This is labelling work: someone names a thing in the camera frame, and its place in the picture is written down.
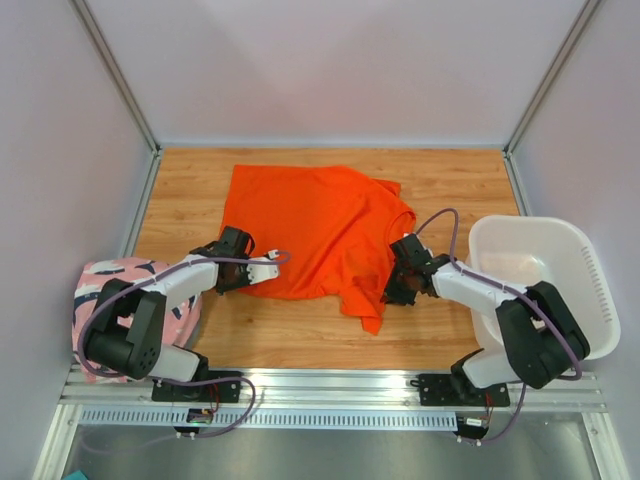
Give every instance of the wooden floor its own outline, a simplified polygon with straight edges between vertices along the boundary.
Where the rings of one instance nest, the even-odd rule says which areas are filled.
[[[441,208],[458,208],[460,259],[475,221],[517,214],[497,150],[172,148],[164,153],[136,255],[173,263],[214,240],[235,164],[341,164],[400,182],[418,224]],[[423,243],[448,251],[451,226],[451,217],[438,219]],[[387,307],[378,336],[341,315],[337,297],[283,301],[231,292],[206,294],[204,302],[195,350],[212,366],[439,369],[477,348],[469,311],[427,296],[414,307]]]

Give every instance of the white laundry basket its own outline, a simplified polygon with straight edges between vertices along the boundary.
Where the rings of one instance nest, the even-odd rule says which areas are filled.
[[[484,217],[469,234],[469,265],[506,281],[556,286],[591,345],[595,359],[620,340],[620,322],[600,263],[587,236],[557,218]],[[502,345],[497,320],[472,312],[481,347]]]

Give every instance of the white wall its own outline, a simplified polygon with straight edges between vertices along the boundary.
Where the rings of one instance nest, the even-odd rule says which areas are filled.
[[[90,0],[165,143],[499,145],[582,0]]]
[[[150,157],[66,1],[3,2],[0,66],[0,478],[24,479],[69,369],[81,266],[119,250]]]
[[[607,0],[516,152],[535,214],[581,227],[622,324],[596,364],[627,461],[640,476],[640,2]]]

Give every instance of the orange t-shirt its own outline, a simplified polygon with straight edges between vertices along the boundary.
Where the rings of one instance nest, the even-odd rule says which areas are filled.
[[[415,214],[400,185],[347,167],[238,165],[224,209],[225,225],[249,232],[256,252],[287,250],[275,280],[243,289],[271,298],[342,298],[341,312],[377,334],[380,301],[393,267],[389,244],[411,232]]]

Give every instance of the metal frame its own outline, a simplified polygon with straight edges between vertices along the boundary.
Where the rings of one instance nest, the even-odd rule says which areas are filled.
[[[578,13],[578,16],[573,22],[573,25],[569,29],[567,36],[565,37],[558,53],[551,62],[549,69],[545,73],[540,85],[538,86],[533,98],[529,102],[529,105],[525,109],[524,114],[520,118],[520,121],[516,125],[516,128],[509,138],[509,141],[505,145],[504,152],[511,154],[520,143],[524,133],[526,132],[529,124],[536,115],[536,112],[547,98],[547,95],[556,79],[562,72],[562,69],[566,66],[569,58],[575,51],[575,47],[582,38],[587,27],[594,18],[594,15],[598,11],[598,8],[604,3],[604,0],[585,0],[582,9]]]
[[[238,421],[244,408],[223,405],[211,422],[189,422],[189,407],[88,405],[83,407],[80,425],[126,425],[221,428]],[[336,411],[331,409],[282,409],[260,407],[242,428],[303,430],[373,430],[455,432],[455,412],[428,411]]]
[[[129,113],[138,126],[138,129],[147,142],[147,145],[149,145],[149,148],[151,148],[154,153],[158,152],[160,150],[160,143],[151,131],[149,122],[147,122],[144,113],[142,113],[135,96],[131,92],[131,88],[129,88],[129,84],[118,66],[118,62],[113,56],[113,53],[111,53],[111,49],[105,40],[102,30],[100,29],[89,4],[86,0],[69,0],[69,3],[78,16],[78,19],[84,27],[91,44],[94,46],[100,60],[102,60],[107,73],[111,77],[114,86],[129,109]]]
[[[69,2],[78,15],[91,43],[94,45],[115,87],[127,105],[142,136],[152,149],[152,159],[139,204],[133,217],[130,231],[126,235],[121,249],[123,256],[131,255],[137,244],[138,234],[158,173],[162,159],[162,148],[120,71],[118,63],[88,6],[87,0],[69,0]],[[504,146],[503,153],[506,170],[519,212],[522,215],[531,214],[531,209],[526,194],[521,188],[522,182],[514,161],[514,150],[602,2],[603,0],[585,0],[579,15],[560,46],[531,102],[509,141]],[[317,424],[317,419],[322,417],[328,419],[326,421],[329,422],[330,428],[367,428],[364,424],[357,425],[356,423],[366,423],[367,418],[377,418],[378,424],[373,426],[374,429],[380,429],[384,426],[384,422],[387,420],[383,419],[396,419],[388,420],[389,422],[398,422],[398,426],[391,426],[391,423],[389,423],[389,428],[396,429],[402,428],[400,426],[401,422],[410,421],[406,419],[420,416],[435,418],[439,415],[451,414],[443,407],[421,407],[419,405],[417,391],[415,387],[409,385],[409,381],[417,373],[425,373],[423,371],[255,368],[240,370],[245,372],[246,376],[257,387],[257,406],[260,407],[260,411],[269,413],[269,415],[264,416],[264,421],[261,419],[254,420],[254,426],[322,428],[322,423]],[[150,382],[99,382],[87,384],[79,367],[77,365],[72,366],[33,478],[51,479],[60,477],[70,453],[78,424],[91,423],[88,419],[94,418],[92,415],[95,415],[95,412],[112,412],[114,416],[110,418],[117,417],[118,421],[126,423],[126,419],[132,418],[127,414],[132,412],[141,412],[144,417],[145,412],[159,412],[169,408],[171,412],[175,413],[176,409],[182,409],[183,411],[189,406],[194,406],[193,404],[152,403],[151,389],[152,384]],[[518,390],[519,387],[515,386],[509,388],[512,401],[517,400]],[[247,389],[244,389],[240,397],[240,408],[247,403],[248,393]],[[472,412],[478,409],[456,408],[455,410]],[[234,408],[228,411],[233,414]],[[299,413],[298,417],[294,416],[298,420],[291,419],[290,414],[293,411]],[[523,412],[581,412],[601,476],[615,479],[629,478],[606,410],[606,404],[597,379],[593,374],[585,374],[585,377],[580,382],[555,381],[543,390],[530,389]],[[139,420],[139,422],[145,425],[153,424],[155,420],[150,420],[152,418],[157,419],[158,417],[147,416]]]

